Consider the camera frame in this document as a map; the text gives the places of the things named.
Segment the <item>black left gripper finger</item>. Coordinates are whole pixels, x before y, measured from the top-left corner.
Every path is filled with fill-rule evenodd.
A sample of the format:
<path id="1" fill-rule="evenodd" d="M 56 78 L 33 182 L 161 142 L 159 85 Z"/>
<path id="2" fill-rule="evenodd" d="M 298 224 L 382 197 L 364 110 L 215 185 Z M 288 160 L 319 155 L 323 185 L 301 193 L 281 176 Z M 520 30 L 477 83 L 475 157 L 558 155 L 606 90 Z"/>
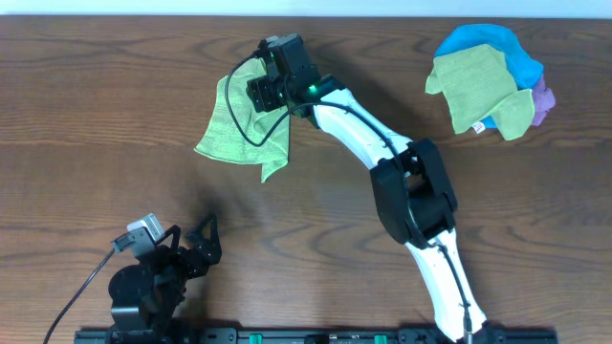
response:
<path id="1" fill-rule="evenodd" d="M 220 253 L 221 244 L 216 215 L 208 214 L 200 224 L 186 234 L 186 239 L 194 249 L 202 253 Z"/>
<path id="2" fill-rule="evenodd" d="M 168 247 L 171 250 L 177 250 L 179 248 L 180 239 L 181 239 L 181 228 L 177 225 L 171 226 L 168 230 L 166 230 L 163 236 L 157 241 L 157 247 L 162 247 L 164 241 L 168 238 L 171 239 L 170 246 Z"/>

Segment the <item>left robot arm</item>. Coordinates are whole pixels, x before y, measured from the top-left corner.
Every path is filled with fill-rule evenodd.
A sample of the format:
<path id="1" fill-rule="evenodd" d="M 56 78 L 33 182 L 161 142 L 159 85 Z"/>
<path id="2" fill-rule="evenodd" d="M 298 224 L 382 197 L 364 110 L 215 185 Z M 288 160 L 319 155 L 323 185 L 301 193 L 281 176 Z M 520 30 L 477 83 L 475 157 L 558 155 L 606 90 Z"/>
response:
<path id="1" fill-rule="evenodd" d="M 113 327 L 107 343 L 197 343 L 199 334 L 173 317 L 185 300 L 186 282 L 203 277 L 218 264 L 222 249 L 217 218 L 207 217 L 186 234 L 191 247 L 180 245 L 181 229 L 163 229 L 150 213 L 127 226 L 112 242 L 116 253 L 130 249 L 138 260 L 111 278 Z"/>

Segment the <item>light green microfiber cloth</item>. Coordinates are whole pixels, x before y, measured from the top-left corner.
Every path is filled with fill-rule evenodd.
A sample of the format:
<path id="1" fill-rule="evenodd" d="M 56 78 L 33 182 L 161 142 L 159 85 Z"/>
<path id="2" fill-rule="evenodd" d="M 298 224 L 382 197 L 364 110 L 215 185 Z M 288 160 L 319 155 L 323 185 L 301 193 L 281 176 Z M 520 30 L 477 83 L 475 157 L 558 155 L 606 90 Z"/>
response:
<path id="1" fill-rule="evenodd" d="M 208 128 L 195 146 L 213 160 L 259 165 L 262 182 L 288 164 L 290 146 L 288 108 L 258 113 L 247 95 L 247 83 L 264 74 L 263 62 L 252 58 L 218 81 Z"/>

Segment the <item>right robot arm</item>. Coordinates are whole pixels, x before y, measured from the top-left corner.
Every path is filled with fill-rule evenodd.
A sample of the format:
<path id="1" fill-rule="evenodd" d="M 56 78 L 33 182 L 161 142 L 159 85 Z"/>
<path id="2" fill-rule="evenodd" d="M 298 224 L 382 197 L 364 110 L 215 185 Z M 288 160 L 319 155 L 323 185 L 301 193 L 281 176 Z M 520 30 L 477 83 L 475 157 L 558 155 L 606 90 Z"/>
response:
<path id="1" fill-rule="evenodd" d="M 485 342 L 487 317 L 458 254 L 457 199 L 435 144 L 402 136 L 376 119 L 341 81 L 319 73 L 296 33 L 266 38 L 253 54 L 265 66 L 265 74 L 247 86 L 255 110 L 285 107 L 365 165 L 380 221 L 415 259 L 437 328 L 454 343 Z"/>

